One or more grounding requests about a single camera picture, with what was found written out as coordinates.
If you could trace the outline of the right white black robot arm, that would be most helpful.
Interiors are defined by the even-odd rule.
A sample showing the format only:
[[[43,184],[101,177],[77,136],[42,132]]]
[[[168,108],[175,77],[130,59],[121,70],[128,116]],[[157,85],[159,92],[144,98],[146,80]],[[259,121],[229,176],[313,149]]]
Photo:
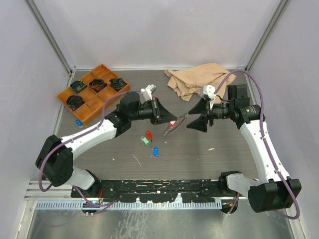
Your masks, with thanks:
[[[237,192],[246,197],[256,213],[286,209],[302,189],[299,179],[292,179],[282,165],[269,139],[267,124],[259,105],[252,105],[246,85],[227,87],[228,99],[215,103],[215,88],[205,85],[200,90],[200,101],[188,112],[199,118],[187,128],[207,132],[215,120],[232,120],[248,143],[257,167],[258,178],[250,179],[239,171],[222,172],[218,189],[224,196]]]

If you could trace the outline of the large metal keyring strip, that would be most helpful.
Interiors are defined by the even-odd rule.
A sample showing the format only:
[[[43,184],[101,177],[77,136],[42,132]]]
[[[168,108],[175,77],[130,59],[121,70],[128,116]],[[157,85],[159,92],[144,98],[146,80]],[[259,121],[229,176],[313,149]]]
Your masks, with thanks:
[[[188,113],[182,113],[177,116],[176,124],[173,127],[170,127],[168,123],[163,133],[164,136],[170,135],[174,133],[177,129],[179,129],[182,126],[182,124],[186,121],[187,117]]]

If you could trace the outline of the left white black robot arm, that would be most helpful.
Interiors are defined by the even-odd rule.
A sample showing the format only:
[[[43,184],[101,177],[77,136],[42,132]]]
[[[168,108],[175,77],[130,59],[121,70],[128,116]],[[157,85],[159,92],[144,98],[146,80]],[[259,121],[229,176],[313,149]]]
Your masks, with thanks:
[[[138,92],[125,92],[114,111],[103,115],[99,123],[66,137],[49,136],[35,162],[39,169],[38,184],[42,192],[48,191],[42,185],[42,179],[50,182],[50,187],[71,185],[88,197],[95,197],[102,189],[98,177],[89,170],[75,167],[73,161],[82,153],[101,142],[114,139],[125,133],[135,120],[150,120],[158,125],[177,119],[160,103],[157,97],[151,97],[144,103]]]

